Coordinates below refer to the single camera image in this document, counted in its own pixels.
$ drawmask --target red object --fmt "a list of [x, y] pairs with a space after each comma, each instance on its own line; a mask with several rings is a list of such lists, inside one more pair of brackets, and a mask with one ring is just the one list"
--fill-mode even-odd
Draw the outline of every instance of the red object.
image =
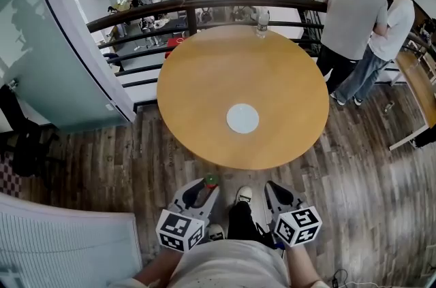
[[[179, 44], [181, 44], [183, 42], [183, 40], [185, 40], [186, 37], [173, 37], [171, 39], [168, 39], [168, 43], [167, 43], [167, 47], [171, 47], [171, 46], [177, 46]], [[170, 55], [171, 51], [165, 53], [165, 59], [168, 58], [168, 56]]]

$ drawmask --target man in gray t-shirt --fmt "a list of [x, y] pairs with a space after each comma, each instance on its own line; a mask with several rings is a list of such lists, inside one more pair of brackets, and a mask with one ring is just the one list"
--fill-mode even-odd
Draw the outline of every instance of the man in gray t-shirt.
[[317, 65], [325, 76], [332, 69], [327, 89], [332, 93], [362, 59], [371, 32], [385, 35], [387, 0], [324, 0], [326, 22]]

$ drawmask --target office chair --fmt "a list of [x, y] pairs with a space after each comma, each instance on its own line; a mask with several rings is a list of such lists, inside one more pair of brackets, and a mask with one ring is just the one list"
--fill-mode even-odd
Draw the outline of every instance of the office chair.
[[40, 144], [42, 133], [40, 126], [24, 116], [14, 92], [6, 84], [0, 88], [0, 109], [12, 130], [18, 134], [15, 146], [8, 146], [7, 138], [1, 139], [1, 160], [4, 159], [5, 151], [12, 151], [14, 153], [12, 171], [23, 177], [41, 176], [44, 186], [50, 189], [51, 182], [46, 171], [45, 161], [62, 163], [61, 160], [47, 157], [51, 142], [58, 140], [59, 137], [53, 133], [47, 142]]

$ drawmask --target gray shirt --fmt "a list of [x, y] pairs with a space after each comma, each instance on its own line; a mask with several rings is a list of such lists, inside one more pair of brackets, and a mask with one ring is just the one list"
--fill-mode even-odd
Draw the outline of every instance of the gray shirt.
[[341, 56], [360, 60], [376, 23], [387, 25], [387, 0], [324, 0], [327, 15], [321, 43]]

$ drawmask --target round wooden table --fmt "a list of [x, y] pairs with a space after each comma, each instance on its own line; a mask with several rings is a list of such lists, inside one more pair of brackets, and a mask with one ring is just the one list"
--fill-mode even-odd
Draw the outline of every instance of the round wooden table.
[[[272, 31], [225, 26], [186, 39], [165, 60], [157, 82], [162, 118], [197, 156], [226, 167], [283, 165], [319, 138], [328, 116], [324, 78], [298, 45]], [[230, 129], [235, 104], [258, 112], [251, 133]]]

